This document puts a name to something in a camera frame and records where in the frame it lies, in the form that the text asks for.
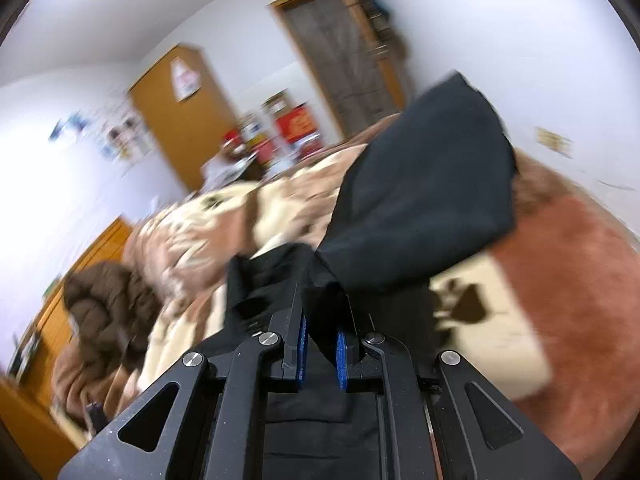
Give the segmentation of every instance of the black fabric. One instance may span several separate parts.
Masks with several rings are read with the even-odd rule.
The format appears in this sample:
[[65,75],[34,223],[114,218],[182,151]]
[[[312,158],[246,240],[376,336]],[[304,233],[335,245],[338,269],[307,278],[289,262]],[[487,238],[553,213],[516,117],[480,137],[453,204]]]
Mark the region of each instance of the black fabric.
[[318,255],[348,292],[434,276],[513,227],[514,172],[500,119],[456,73],[349,168]]
[[287,244],[229,265],[224,328],[196,346],[231,351],[302,294],[310,344],[300,393],[270,394],[264,480],[379,476],[373,394],[338,389],[332,363],[347,311],[363,309],[429,362],[428,280],[513,225],[513,152],[490,104],[460,74],[420,97],[344,178],[318,250]]

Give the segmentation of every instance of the red sign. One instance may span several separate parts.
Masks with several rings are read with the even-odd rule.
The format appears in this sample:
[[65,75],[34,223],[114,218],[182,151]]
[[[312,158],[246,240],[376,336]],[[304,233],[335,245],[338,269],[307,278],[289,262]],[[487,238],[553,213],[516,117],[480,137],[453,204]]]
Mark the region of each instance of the red sign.
[[289,144],[314,134],[318,130],[305,105],[296,106],[287,115],[277,119],[276,124]]

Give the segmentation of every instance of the metal screw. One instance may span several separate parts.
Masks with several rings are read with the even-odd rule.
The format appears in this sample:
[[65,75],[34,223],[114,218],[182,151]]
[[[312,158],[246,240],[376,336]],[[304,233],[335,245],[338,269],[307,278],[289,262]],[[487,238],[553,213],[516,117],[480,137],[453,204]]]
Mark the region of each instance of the metal screw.
[[275,332],[264,332],[258,336],[261,345],[271,346],[278,342],[278,334]]
[[198,366],[202,362],[202,354],[189,352],[182,358],[182,364],[188,367]]
[[440,356],[444,364],[455,366],[460,363],[460,355],[453,350],[447,350]]
[[364,335],[364,341],[370,345],[379,345],[385,341],[385,335],[382,332],[367,332]]

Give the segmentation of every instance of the wooden door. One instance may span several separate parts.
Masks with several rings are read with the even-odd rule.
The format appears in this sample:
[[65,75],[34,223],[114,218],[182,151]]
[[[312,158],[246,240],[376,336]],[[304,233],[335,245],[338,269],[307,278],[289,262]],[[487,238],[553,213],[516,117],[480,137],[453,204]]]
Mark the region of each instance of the wooden door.
[[[176,57],[200,73],[200,89],[180,102],[171,80],[171,62]],[[218,152],[224,134],[236,127],[236,117],[200,51],[183,44],[173,47],[129,93],[185,186],[200,189],[201,166]]]
[[404,108],[392,63],[357,0],[271,4],[302,54],[342,134],[352,137]]

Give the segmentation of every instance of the poster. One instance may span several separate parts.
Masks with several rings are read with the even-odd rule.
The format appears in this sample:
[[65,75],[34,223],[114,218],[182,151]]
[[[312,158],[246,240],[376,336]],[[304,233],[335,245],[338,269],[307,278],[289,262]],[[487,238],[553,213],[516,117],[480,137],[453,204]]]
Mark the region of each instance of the poster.
[[171,83],[175,100],[180,102],[200,89],[200,74],[191,70],[179,57],[171,60]]
[[156,149],[140,112],[125,93],[112,94],[103,106],[79,111],[58,121],[49,140],[64,144],[89,138],[100,154],[116,164],[122,174]]

